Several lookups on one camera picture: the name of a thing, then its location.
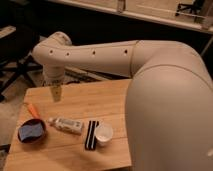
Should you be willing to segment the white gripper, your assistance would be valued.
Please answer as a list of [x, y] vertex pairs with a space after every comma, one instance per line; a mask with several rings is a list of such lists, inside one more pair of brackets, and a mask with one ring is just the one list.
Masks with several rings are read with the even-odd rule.
[[63, 67], [43, 66], [44, 85], [51, 86], [50, 90], [54, 102], [61, 100], [62, 88], [59, 85], [63, 83], [64, 75], [65, 69]]

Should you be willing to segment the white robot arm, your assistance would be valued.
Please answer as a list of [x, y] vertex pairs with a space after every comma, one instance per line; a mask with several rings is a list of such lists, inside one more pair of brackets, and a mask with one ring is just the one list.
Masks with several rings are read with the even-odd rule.
[[64, 68], [126, 76], [125, 123], [133, 171], [213, 171], [213, 79], [191, 46], [131, 40], [74, 46], [63, 32], [35, 45], [47, 84]]

